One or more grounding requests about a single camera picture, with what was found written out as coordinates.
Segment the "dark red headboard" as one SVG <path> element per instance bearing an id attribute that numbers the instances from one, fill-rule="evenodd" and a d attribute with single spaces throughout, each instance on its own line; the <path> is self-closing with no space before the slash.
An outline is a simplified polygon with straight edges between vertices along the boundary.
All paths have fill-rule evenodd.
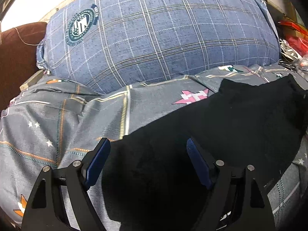
<path id="1" fill-rule="evenodd" d="M 19 87 L 35 72 L 37 45 L 45 36 L 45 22 L 29 23 L 1 32 L 1 110 L 20 93 Z"/>

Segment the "cluttered bedside items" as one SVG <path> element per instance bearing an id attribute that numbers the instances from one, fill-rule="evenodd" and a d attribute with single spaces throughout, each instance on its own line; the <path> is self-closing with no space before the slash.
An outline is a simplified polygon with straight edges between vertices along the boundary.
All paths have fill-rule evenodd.
<path id="1" fill-rule="evenodd" d="M 286 16 L 278 21 L 278 28 L 282 30 L 279 64 L 307 76 L 307 28 Z"/>

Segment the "black pants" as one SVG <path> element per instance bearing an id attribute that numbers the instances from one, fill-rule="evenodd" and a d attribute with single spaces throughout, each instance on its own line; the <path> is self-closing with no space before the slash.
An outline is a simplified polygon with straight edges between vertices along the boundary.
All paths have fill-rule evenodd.
<path id="1" fill-rule="evenodd" d="M 215 160 L 253 165 L 268 194 L 307 129 L 307 90 L 291 75 L 263 85 L 223 80 L 217 93 L 111 144 L 102 192 L 121 230 L 194 230 L 207 200 L 186 143 Z"/>

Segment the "wooden bed frame edge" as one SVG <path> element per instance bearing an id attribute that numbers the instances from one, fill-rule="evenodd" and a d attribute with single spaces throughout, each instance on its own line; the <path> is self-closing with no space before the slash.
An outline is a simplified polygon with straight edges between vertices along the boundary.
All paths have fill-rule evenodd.
<path id="1" fill-rule="evenodd" d="M 20 87 L 20 91 L 24 91 L 35 85 L 44 75 L 44 70 L 39 70 L 35 74 L 33 74 L 30 78 L 28 78 Z"/>

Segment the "blue plaid pillow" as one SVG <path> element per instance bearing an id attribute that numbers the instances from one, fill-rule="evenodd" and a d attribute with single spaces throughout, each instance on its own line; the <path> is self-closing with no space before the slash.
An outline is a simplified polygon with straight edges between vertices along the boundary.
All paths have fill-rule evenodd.
<path id="1" fill-rule="evenodd" d="M 264 0 L 76 0 L 49 20 L 37 66 L 106 94 L 279 56 Z"/>

